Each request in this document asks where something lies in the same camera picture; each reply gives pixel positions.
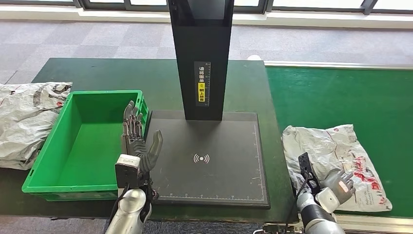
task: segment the cable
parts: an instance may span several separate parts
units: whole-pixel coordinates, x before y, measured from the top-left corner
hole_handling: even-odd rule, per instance
[[[257,234],[257,233],[260,233],[260,232],[263,232],[264,230],[263,229],[258,229],[258,230],[255,230],[252,234]]]
[[[112,207],[112,211],[111,211],[111,217],[109,218],[109,223],[112,222],[113,217],[116,214],[118,205],[119,205],[119,201],[123,199],[123,196],[125,195],[125,193],[129,190],[129,183],[126,183],[125,188],[123,189],[122,194],[117,198],[117,200],[115,201],[115,204]]]
[[[309,176],[308,176],[308,173],[307,173],[307,174],[305,175],[304,183],[301,185],[300,189],[298,190],[298,192],[297,192],[297,194],[296,194],[296,196],[295,196],[295,198],[294,198],[294,202],[293,202],[293,204],[291,205],[290,212],[288,213],[288,216],[287,216],[287,221],[285,222],[284,234],[287,233],[288,219],[290,218],[291,213],[293,212],[294,206],[295,206],[295,204],[297,203],[298,196],[300,195],[300,193],[301,193],[302,190],[304,189],[305,184],[306,184],[307,181],[308,181],[308,178],[309,178]]]

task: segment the black mat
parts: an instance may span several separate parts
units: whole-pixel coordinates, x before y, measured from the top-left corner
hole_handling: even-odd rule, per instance
[[[187,121],[183,111],[152,111],[148,145],[158,129],[164,144],[151,171],[157,202],[270,207],[256,113]]]

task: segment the robotic arm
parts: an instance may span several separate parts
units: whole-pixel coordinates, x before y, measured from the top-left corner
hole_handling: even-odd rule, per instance
[[[106,234],[141,234],[143,225],[152,213],[151,202],[158,198],[152,189],[150,170],[155,167],[161,152],[163,138],[160,131],[153,134],[149,150],[142,136],[142,115],[130,101],[123,116],[121,136],[122,153],[115,164],[119,198],[115,214]]]
[[[312,171],[308,154],[301,155],[299,162],[301,175],[308,178],[306,182],[312,191],[297,194],[297,208],[301,213],[304,232],[306,234],[345,234],[336,223],[332,212],[354,194],[355,188],[351,180],[353,174],[345,175],[343,169],[333,169],[319,185]]]

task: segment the gray carpet floor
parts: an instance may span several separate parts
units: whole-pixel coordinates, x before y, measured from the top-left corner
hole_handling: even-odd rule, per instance
[[[229,59],[413,64],[413,31],[234,26]],[[0,20],[0,83],[28,83],[49,58],[175,58],[169,24]],[[101,234],[105,220],[0,217],[0,234]],[[148,222],[145,234],[252,233],[258,224]]]

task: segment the green plastic crate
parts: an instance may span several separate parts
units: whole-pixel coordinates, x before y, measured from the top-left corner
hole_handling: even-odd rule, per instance
[[[70,93],[22,191],[48,201],[116,199],[114,165],[130,100],[145,131],[148,107],[140,90]]]

